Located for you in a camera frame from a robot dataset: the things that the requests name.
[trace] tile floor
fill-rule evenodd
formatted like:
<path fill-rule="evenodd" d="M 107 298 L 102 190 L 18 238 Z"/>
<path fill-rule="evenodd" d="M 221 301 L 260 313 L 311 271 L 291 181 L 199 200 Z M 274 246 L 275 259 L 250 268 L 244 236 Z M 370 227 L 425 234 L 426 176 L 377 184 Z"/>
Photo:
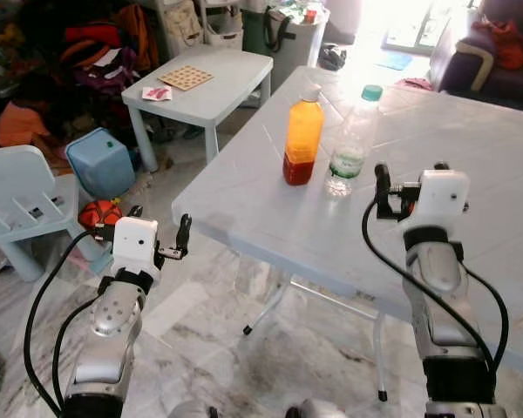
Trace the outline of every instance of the tile floor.
<path fill-rule="evenodd" d="M 365 71 L 354 64 L 346 68 Z M 238 110 L 223 123 L 222 145 L 252 112 Z M 176 233 L 171 202 L 204 167 L 203 150 L 202 137 L 159 147 L 161 157 L 171 156 L 173 167 L 142 174 L 125 198 L 124 206 L 140 203 L 144 216 L 160 222 L 164 244 L 171 244 Z M 35 245 L 49 264 L 67 244 L 66 237 L 53 238 L 52 245 L 49 240 Z M 352 418 L 424 416 L 425 379 L 407 324 L 392 318 L 384 324 L 390 399 L 379 402 L 369 322 L 290 289 L 276 311 L 245 338 L 243 326 L 261 311 L 273 284 L 269 266 L 197 233 L 191 234 L 189 248 L 184 260 L 166 263 L 160 285 L 150 292 L 124 417 L 167 417 L 179 402 L 194 397 L 236 418 L 282 417 L 288 406 L 307 397 L 334 401 Z M 32 354 L 48 389 L 60 322 L 92 297 L 98 282 L 85 263 L 72 257 L 44 298 Z M 25 319 L 38 287 L 22 282 L 15 272 L 0 275 L 0 417 L 52 416 L 30 385 L 21 355 Z M 85 320 L 80 315 L 65 337 L 62 382 L 81 348 Z M 522 373 L 502 368 L 497 396 L 510 416 L 523 418 Z"/>

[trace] blue plastic stool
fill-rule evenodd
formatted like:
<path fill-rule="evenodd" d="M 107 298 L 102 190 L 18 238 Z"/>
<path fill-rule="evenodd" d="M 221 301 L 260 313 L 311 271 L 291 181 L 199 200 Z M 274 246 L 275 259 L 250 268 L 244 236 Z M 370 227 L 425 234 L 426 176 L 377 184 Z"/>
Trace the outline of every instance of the blue plastic stool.
<path fill-rule="evenodd" d="M 112 199 L 136 181 L 126 147 L 105 128 L 66 146 L 66 157 L 79 183 L 97 199 Z"/>

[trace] bottle label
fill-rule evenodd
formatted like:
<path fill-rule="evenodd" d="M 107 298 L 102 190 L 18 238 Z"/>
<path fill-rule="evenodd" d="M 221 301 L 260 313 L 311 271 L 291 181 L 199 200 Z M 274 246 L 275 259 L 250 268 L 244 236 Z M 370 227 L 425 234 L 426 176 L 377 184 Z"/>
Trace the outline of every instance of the bottle label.
<path fill-rule="evenodd" d="M 342 147 L 333 153 L 333 157 L 329 162 L 329 169 L 333 176 L 352 179 L 363 168 L 363 162 L 364 157 L 359 150 Z"/>

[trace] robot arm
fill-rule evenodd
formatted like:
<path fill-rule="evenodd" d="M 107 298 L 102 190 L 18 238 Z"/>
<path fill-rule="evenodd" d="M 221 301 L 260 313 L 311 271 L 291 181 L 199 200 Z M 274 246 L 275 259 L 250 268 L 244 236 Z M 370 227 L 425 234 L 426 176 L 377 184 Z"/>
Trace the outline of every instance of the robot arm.
<path fill-rule="evenodd" d="M 391 187 L 385 165 L 376 167 L 377 217 L 396 219 L 404 230 L 407 271 L 432 290 L 475 330 L 478 324 L 467 298 L 468 277 L 460 266 L 462 246 L 449 241 L 453 223 L 467 208 L 469 180 L 462 172 L 437 165 L 419 182 Z M 401 199 L 393 211 L 388 195 Z M 427 378 L 427 418 L 506 417 L 495 404 L 495 370 L 477 341 L 438 303 L 406 278 L 412 326 Z"/>
<path fill-rule="evenodd" d="M 122 414 L 133 366 L 133 343 L 141 330 L 141 311 L 160 280 L 165 258 L 187 254 L 191 219 L 184 215 L 176 247 L 160 248 L 157 221 L 124 217 L 113 234 L 113 277 L 92 305 L 87 336 L 71 373 L 62 408 L 64 418 L 115 418 Z M 187 418 L 216 418 L 200 402 Z"/>

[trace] orange ball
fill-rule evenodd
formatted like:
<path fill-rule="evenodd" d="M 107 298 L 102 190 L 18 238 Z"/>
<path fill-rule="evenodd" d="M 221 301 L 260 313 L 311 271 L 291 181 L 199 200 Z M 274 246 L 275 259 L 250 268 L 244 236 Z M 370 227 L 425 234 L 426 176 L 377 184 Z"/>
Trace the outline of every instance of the orange ball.
<path fill-rule="evenodd" d="M 97 200 L 87 204 L 79 213 L 78 221 L 87 229 L 97 224 L 114 225 L 124 215 L 120 208 L 109 200 Z"/>

